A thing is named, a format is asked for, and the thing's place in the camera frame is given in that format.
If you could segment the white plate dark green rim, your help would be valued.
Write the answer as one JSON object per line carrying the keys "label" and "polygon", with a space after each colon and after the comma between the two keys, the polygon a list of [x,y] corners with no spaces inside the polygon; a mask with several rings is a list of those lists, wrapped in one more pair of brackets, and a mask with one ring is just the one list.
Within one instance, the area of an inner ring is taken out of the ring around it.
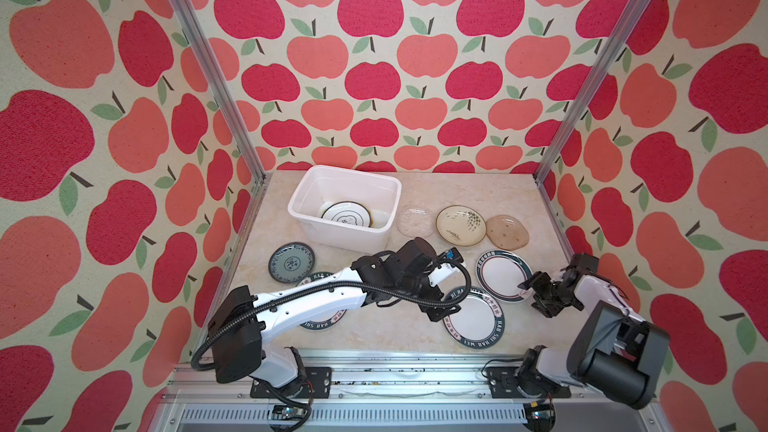
{"label": "white plate dark green rim", "polygon": [[518,303],[530,296],[519,285],[531,279],[533,273],[527,262],[513,252],[486,251],[477,259],[475,270],[480,285],[498,301]]}

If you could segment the white plate with cloud emblem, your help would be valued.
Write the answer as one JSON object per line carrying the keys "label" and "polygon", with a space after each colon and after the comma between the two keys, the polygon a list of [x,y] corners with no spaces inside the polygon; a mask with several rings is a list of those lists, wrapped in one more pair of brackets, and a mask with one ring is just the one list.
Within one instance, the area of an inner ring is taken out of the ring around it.
{"label": "white plate with cloud emblem", "polygon": [[320,216],[322,220],[368,228],[373,223],[371,212],[354,201],[340,201],[330,205]]}

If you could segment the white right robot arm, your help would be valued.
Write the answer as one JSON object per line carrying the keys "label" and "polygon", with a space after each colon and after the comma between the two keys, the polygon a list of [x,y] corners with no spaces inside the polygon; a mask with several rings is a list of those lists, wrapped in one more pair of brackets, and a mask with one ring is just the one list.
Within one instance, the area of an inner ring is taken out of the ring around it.
{"label": "white right robot arm", "polygon": [[568,307],[589,317],[569,349],[527,350],[516,371],[517,387],[530,398],[587,387],[640,410],[655,397],[670,337],[636,313],[619,288],[597,274],[598,266],[598,258],[580,253],[558,279],[539,271],[518,285],[532,293],[532,307],[547,318]]}

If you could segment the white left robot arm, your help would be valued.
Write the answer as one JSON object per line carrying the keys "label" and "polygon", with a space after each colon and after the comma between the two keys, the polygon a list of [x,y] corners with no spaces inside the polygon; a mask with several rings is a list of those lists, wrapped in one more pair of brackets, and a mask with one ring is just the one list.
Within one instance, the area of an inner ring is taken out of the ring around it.
{"label": "white left robot arm", "polygon": [[303,375],[300,355],[272,347],[275,338],[306,322],[390,299],[415,304],[438,322],[458,312],[468,295],[466,290],[453,298],[443,294],[439,285],[452,274],[463,276],[466,290],[471,287],[457,249],[437,253],[417,237],[398,251],[360,257],[335,274],[291,289],[253,294],[237,287],[209,320],[190,364],[196,371],[213,371],[220,384],[252,377],[275,388],[293,385]]}

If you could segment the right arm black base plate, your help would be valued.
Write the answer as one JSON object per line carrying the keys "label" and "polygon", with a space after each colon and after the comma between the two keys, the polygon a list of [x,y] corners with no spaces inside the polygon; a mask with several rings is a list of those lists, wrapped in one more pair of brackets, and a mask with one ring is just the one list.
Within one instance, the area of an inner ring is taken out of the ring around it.
{"label": "right arm black base plate", "polygon": [[488,367],[481,374],[487,380],[494,399],[565,399],[572,396],[569,387],[531,371],[519,373],[516,366]]}

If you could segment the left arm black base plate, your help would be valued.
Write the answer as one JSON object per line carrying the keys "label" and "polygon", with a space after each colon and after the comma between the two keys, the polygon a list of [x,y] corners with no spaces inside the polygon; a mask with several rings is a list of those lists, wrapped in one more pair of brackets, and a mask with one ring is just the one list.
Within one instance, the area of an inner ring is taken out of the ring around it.
{"label": "left arm black base plate", "polygon": [[[299,376],[287,385],[278,388],[278,392],[290,399],[327,399],[330,395],[333,369],[331,367],[305,367]],[[267,386],[255,380],[250,397],[253,399],[276,399]]]}

